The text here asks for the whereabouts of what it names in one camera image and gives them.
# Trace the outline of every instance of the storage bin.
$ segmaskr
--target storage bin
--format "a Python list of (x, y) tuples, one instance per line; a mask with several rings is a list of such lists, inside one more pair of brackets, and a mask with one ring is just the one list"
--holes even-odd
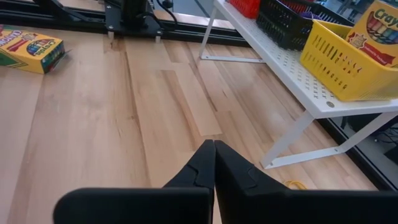
[(314, 20), (302, 65), (341, 101), (398, 98), (398, 69), (381, 65), (345, 41), (350, 29)]
[(320, 4), (300, 0), (262, 0), (257, 24), (279, 47), (302, 50), (313, 22), (300, 16), (301, 12), (312, 12), (327, 22), (354, 25)]
[(260, 0), (229, 0), (242, 15), (255, 19), (259, 13)]

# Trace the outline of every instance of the perforated shelf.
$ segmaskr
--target perforated shelf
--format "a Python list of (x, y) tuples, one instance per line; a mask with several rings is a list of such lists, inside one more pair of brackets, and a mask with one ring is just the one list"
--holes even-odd
[(215, 0), (215, 7), (262, 57), (314, 118), (398, 111), (398, 100), (342, 102), (300, 64), (301, 52), (279, 48), (230, 3)]

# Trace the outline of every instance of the black metal frame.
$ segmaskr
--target black metal frame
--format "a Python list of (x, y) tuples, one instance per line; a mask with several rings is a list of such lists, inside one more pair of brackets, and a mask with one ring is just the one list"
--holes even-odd
[[(179, 22), (175, 30), (161, 29), (151, 17), (146, 17), (146, 26), (140, 29), (128, 27), (120, 21), (123, 17), (122, 2), (128, 0), (106, 0), (105, 12), (74, 7), (65, 7), (56, 0), (20, 0), (0, 1), (0, 24), (29, 26), (46, 29), (61, 29), (80, 32), (131, 35), (134, 37), (155, 37), (162, 39), (201, 42), (206, 26)], [(173, 27), (173, 21), (159, 19), (164, 27)], [(209, 44), (249, 47), (244, 38), (234, 29), (214, 27), (211, 30)]]

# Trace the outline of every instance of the crayola crayon box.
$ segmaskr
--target crayola crayon box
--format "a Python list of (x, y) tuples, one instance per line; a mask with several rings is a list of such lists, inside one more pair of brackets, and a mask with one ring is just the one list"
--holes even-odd
[(398, 68), (398, 8), (374, 1), (346, 40), (380, 64)]
[(0, 25), (0, 65), (45, 74), (64, 53), (60, 39)]

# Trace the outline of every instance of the wooden tabletop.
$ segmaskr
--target wooden tabletop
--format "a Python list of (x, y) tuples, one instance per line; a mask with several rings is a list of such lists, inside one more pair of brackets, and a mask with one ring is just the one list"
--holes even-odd
[[(0, 67), (0, 223), (51, 223), (57, 200), (80, 187), (161, 187), (204, 139), (222, 139), (260, 167), (303, 111), (267, 65), (199, 61), (198, 43), (25, 29), (72, 51), (48, 75)], [(223, 45), (206, 54), (257, 57)], [(334, 145), (314, 123), (287, 153)], [(310, 189), (375, 189), (345, 154), (266, 173)]]

